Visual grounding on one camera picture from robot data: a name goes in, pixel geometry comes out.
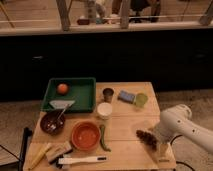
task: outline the orange bowl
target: orange bowl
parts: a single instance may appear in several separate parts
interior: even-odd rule
[[[71,134],[71,141],[78,150],[94,150],[101,138],[99,127],[90,121],[77,123]]]

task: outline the white handle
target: white handle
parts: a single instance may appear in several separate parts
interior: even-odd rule
[[[59,164],[74,164],[74,163],[93,163],[93,162],[104,162],[106,161],[106,156],[92,156],[84,158],[59,158]]]

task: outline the yellow handle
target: yellow handle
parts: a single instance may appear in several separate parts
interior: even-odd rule
[[[44,144],[41,149],[39,150],[39,152],[36,154],[34,160],[32,161],[29,170],[32,170],[39,162],[40,160],[43,158],[43,156],[45,155],[45,153],[52,147],[51,143],[47,143]]]

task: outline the brown bowl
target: brown bowl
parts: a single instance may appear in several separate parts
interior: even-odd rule
[[[101,138],[99,127],[90,121],[77,123],[71,134],[71,141],[78,150],[94,150]]]
[[[40,122],[41,129],[51,135],[59,134],[63,130],[65,124],[64,115],[61,115],[58,119],[61,112],[62,110],[54,110],[44,115]]]

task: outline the small container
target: small container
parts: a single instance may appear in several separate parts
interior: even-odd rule
[[[56,135],[62,132],[65,124],[65,116],[61,115],[60,118],[58,118],[61,112],[62,110],[54,110],[44,115],[40,122],[42,131],[50,135]]]
[[[97,107],[98,115],[101,119],[109,119],[112,114],[112,105],[110,103],[101,103]]]
[[[105,88],[103,90],[104,101],[108,102],[108,103],[111,103],[113,94],[114,94],[114,90],[113,89],[111,89],[111,88]]]

